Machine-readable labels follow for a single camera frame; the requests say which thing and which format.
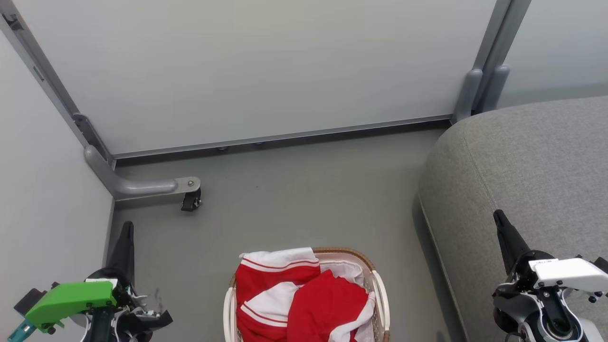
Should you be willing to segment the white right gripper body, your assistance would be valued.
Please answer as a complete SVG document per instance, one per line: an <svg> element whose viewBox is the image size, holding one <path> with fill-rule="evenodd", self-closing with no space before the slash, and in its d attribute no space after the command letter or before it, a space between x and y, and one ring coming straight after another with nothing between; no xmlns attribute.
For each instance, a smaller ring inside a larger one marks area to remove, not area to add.
<svg viewBox="0 0 608 342"><path fill-rule="evenodd" d="M593 301L607 295L607 262L590 262L581 257L559 259L549 253L530 250L522 253L508 275L508 282L519 294L537 302L561 304L567 291L581 291Z"/></svg>

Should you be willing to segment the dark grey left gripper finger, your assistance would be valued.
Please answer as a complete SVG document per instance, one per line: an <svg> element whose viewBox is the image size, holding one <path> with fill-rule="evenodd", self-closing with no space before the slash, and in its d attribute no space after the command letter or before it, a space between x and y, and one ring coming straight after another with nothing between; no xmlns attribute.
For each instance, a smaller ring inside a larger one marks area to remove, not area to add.
<svg viewBox="0 0 608 342"><path fill-rule="evenodd" d="M119 235L109 254L106 268L113 276L117 276L123 285L127 282L134 285L135 280L135 252L134 252L134 224L125 221Z"/></svg>

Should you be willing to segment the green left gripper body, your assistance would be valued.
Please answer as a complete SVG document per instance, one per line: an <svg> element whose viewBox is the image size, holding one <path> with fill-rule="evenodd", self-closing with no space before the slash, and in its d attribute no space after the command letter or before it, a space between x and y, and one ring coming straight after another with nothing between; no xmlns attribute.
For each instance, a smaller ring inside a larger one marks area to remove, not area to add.
<svg viewBox="0 0 608 342"><path fill-rule="evenodd" d="M97 309L131 305L134 284L116 268L101 268L82 282L56 283L48 291L33 288L24 296L24 319L43 333L49 333L62 320Z"/></svg>

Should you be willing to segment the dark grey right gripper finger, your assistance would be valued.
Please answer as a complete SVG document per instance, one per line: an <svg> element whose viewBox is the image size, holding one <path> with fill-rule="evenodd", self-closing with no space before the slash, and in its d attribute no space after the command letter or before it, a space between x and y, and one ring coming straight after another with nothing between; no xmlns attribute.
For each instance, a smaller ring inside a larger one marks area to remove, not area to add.
<svg viewBox="0 0 608 342"><path fill-rule="evenodd" d="M497 229L504 270L506 274L510 274L519 257L528 253L531 249L503 210L495 210L493 218Z"/></svg>

